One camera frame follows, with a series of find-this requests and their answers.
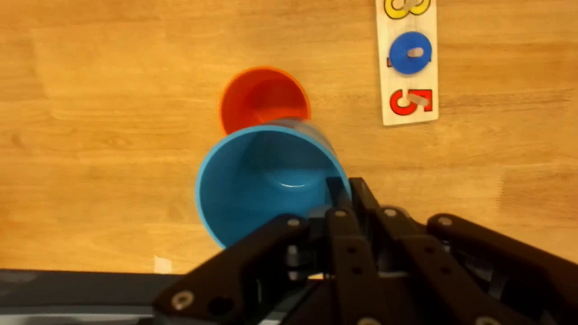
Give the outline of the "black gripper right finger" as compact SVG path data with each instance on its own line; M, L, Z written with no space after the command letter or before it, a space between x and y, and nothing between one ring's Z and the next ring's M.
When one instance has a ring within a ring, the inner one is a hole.
M372 325L578 325L578 266L450 213L419 224L361 179L327 183L340 318Z

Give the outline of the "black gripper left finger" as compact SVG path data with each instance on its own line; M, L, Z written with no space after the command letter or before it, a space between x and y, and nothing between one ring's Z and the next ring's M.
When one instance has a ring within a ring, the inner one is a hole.
M300 257L291 246L309 239L311 224L280 215L179 277L154 300L156 325L257 325L302 289Z

